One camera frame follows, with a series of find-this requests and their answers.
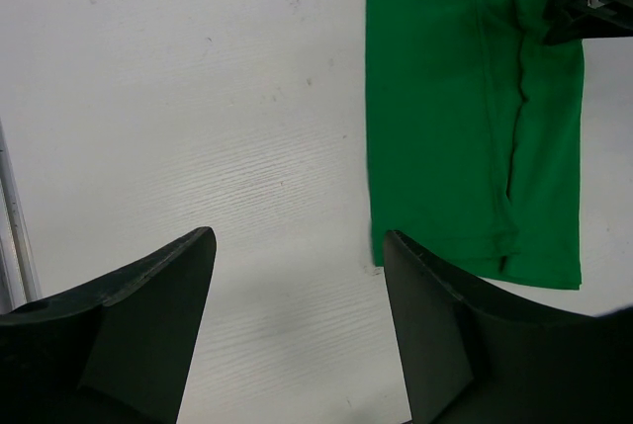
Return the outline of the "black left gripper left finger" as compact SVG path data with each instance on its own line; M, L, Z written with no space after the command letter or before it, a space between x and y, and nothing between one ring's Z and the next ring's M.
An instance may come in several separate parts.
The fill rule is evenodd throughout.
M216 252L199 227L2 315L2 422L176 422Z

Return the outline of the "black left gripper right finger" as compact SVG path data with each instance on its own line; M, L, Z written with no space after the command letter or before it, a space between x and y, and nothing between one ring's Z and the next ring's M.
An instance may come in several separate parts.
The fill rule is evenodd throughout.
M384 272L415 423L628 423L632 311L589 316L511 294L406 235Z

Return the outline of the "green t shirt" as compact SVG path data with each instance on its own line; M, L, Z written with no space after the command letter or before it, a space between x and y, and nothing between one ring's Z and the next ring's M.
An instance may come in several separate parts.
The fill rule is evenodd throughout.
M576 290L584 51L548 0L366 0L372 259L400 231L474 275Z

